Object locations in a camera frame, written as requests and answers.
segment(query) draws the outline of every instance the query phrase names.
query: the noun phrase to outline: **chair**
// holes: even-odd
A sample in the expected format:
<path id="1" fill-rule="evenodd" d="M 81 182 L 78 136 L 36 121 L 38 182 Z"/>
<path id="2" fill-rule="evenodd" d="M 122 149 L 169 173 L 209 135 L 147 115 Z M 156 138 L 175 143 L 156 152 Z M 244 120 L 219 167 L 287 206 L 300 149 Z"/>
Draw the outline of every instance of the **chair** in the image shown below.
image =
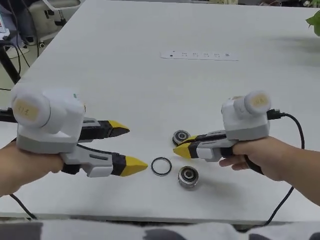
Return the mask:
<path id="1" fill-rule="evenodd" d="M 81 3 L 80 0 L 48 0 L 48 2 L 55 8 L 75 7 Z M 30 42 L 30 45 L 39 44 L 39 47 L 43 48 L 45 41 L 53 39 L 67 23 L 61 10 L 50 10 L 42 0 L 31 4 L 29 11 L 32 15 L 38 38 L 38 43 L 36 43 L 36 36 L 33 36 L 33 42 Z"/>

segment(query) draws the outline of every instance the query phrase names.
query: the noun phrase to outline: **black cable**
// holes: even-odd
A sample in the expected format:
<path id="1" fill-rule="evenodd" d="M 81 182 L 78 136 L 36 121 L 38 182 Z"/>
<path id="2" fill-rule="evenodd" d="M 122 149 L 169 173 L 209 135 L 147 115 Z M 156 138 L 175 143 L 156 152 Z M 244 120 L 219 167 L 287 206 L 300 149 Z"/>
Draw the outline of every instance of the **black cable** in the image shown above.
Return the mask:
<path id="1" fill-rule="evenodd" d="M 14 21 L 15 21 L 15 27 L 16 27 L 16 36 L 15 36 L 15 43 L 16 43 L 16 47 L 20 50 L 20 53 L 25 61 L 25 63 L 27 64 L 27 66 L 30 68 L 30 64 L 28 63 L 25 55 L 23 54 L 23 52 L 21 51 L 20 47 L 19 47 L 19 43 L 18 43 L 18 34 L 19 34 L 19 26 L 18 26 L 18 19 L 17 19 L 17 16 L 16 16 L 16 13 L 14 12 L 14 9 L 12 8 L 12 5 L 11 5 L 11 2 L 10 0 L 7 0 L 8 2 L 8 5 L 9 5 L 9 8 L 10 8 L 10 11 L 13 15 L 13 18 L 14 18 Z"/>
<path id="2" fill-rule="evenodd" d="M 35 21 L 34 21 L 34 18 L 32 17 L 32 14 L 27 6 L 27 4 L 25 3 L 24 0 L 21 0 L 22 4 L 24 5 L 25 9 L 28 11 L 29 13 L 29 16 L 32 20 L 32 28 L 33 28 L 33 33 L 35 35 L 35 41 L 36 41 L 36 57 L 38 58 L 39 57 L 39 37 L 38 37 L 38 32 L 37 32 L 37 28 L 36 28 L 36 24 L 35 24 Z"/>
<path id="3" fill-rule="evenodd" d="M 303 132 L 302 126 L 301 126 L 301 124 L 300 124 L 300 122 L 298 121 L 297 118 L 295 118 L 293 115 L 291 115 L 289 113 L 280 112 L 279 110 L 275 110 L 275 109 L 271 109 L 267 113 L 267 117 L 268 117 L 268 120 L 280 119 L 282 117 L 288 117 L 288 118 L 292 119 L 295 122 L 295 124 L 296 124 L 296 126 L 298 127 L 298 130 L 299 130 L 299 135 L 300 135 L 300 140 L 301 140 L 301 149 L 305 149 L 304 132 Z M 240 230 L 239 232 L 244 232 L 245 233 L 245 232 L 249 231 L 252 228 L 265 227 L 265 226 L 269 225 L 271 223 L 271 221 L 274 219 L 274 217 L 277 214 L 277 212 L 279 211 L 279 209 L 282 207 L 282 205 L 290 197 L 290 195 L 294 191 L 294 189 L 295 188 L 293 186 L 290 188 L 290 190 L 287 192 L 287 194 L 284 196 L 284 198 L 281 200 L 281 202 L 278 204 L 278 206 L 276 206 L 275 210 L 273 211 L 273 213 L 271 214 L 269 219 L 264 224 L 262 224 L 262 225 L 254 225 L 254 226 L 250 227 L 249 229 Z"/>
<path id="4" fill-rule="evenodd" d="M 3 41 L 3 42 L 4 42 L 5 46 L 14 47 L 14 49 L 16 51 L 16 54 L 18 55 L 18 65 L 19 65 L 18 75 L 20 75 L 20 73 L 21 73 L 21 58 L 20 58 L 20 55 L 19 55 L 19 52 L 18 52 L 18 48 L 14 44 L 12 44 L 10 41 Z"/>
<path id="5" fill-rule="evenodd" d="M 19 198 L 17 198 L 16 195 L 10 194 L 10 197 L 12 197 L 12 198 L 20 205 L 20 207 L 25 211 L 26 214 L 29 215 L 29 217 L 30 217 L 31 219 L 34 219 L 34 220 L 37 220 L 37 219 L 38 219 L 33 213 L 31 213 L 31 212 L 26 208 L 26 206 L 20 201 Z"/>

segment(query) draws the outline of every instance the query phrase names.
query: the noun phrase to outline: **metal bearing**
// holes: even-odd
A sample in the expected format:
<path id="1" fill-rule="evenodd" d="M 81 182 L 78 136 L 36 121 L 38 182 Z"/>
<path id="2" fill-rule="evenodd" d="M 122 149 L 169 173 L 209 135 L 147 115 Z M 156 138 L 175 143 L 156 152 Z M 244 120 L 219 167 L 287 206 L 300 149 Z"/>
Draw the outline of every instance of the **metal bearing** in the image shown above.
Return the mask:
<path id="1" fill-rule="evenodd" d="M 196 169 L 192 166 L 184 166 L 179 170 L 178 181 L 179 184 L 186 188 L 193 188 L 197 185 L 199 179 L 199 174 Z"/>
<path id="2" fill-rule="evenodd" d="M 184 140 L 190 138 L 191 135 L 185 130 L 178 130 L 173 134 L 172 142 L 174 145 L 178 146 Z"/>
<path id="3" fill-rule="evenodd" d="M 156 161 L 160 161 L 160 160 L 165 161 L 165 162 L 167 162 L 167 163 L 169 164 L 169 170 L 168 170 L 168 171 L 166 171 L 166 172 L 157 172 L 157 171 L 155 170 L 154 164 L 155 164 Z M 168 158 L 165 158 L 165 157 L 163 157 L 163 156 L 157 157 L 157 158 L 154 159 L 154 160 L 152 161 L 152 163 L 151 163 L 151 170 L 152 170 L 152 172 L 153 172 L 155 175 L 157 175 L 157 176 L 166 176 L 166 175 L 168 175 L 168 174 L 171 172 L 171 169 L 172 169 L 172 163 L 171 163 L 171 161 L 170 161 Z"/>

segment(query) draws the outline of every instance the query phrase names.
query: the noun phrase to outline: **white table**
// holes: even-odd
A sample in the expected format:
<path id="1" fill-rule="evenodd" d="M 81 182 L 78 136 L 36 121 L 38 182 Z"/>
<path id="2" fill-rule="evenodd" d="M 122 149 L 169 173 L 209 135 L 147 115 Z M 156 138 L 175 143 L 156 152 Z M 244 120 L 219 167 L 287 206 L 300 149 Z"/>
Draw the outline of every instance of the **white table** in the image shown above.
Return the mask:
<path id="1" fill-rule="evenodd" d="M 87 216 L 108 220 L 258 223 L 269 218 L 290 186 L 253 171 L 232 171 L 173 154 L 171 137 L 184 129 L 204 134 L 223 128 L 221 104 L 264 89 L 273 107 L 295 115 L 308 149 L 319 150 L 320 38 L 305 19 L 315 9 L 88 0 L 32 65 L 22 81 L 76 87 L 87 116 L 117 120 L 130 134 L 88 144 L 135 156 L 146 163 L 163 156 L 172 172 L 147 170 L 130 177 L 90 179 L 83 172 L 47 177 L 17 196 L 46 218 Z M 237 54 L 239 61 L 162 59 L 160 52 Z M 1 123 L 0 144 L 15 136 Z M 288 119 L 271 134 L 298 146 Z M 194 166 L 197 190 L 184 190 L 178 170 Z M 24 216 L 9 197 L 2 216 Z M 275 221 L 319 221 L 320 207 L 294 191 Z"/>

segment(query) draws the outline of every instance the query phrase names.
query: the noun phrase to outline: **label sticker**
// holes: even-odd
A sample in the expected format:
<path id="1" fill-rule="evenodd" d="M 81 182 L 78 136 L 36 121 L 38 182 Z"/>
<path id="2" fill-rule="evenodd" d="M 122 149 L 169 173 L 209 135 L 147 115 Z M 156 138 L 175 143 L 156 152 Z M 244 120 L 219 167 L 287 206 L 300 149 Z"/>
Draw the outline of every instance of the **label sticker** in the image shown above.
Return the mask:
<path id="1" fill-rule="evenodd" d="M 251 104 L 255 108 L 263 107 L 263 106 L 267 105 L 268 103 L 269 103 L 268 97 L 263 93 L 260 93 L 251 99 Z"/>
<path id="2" fill-rule="evenodd" d="M 39 113 L 39 109 L 37 107 L 21 99 L 15 101 L 13 111 L 20 117 L 32 122 L 34 122 L 37 119 Z"/>

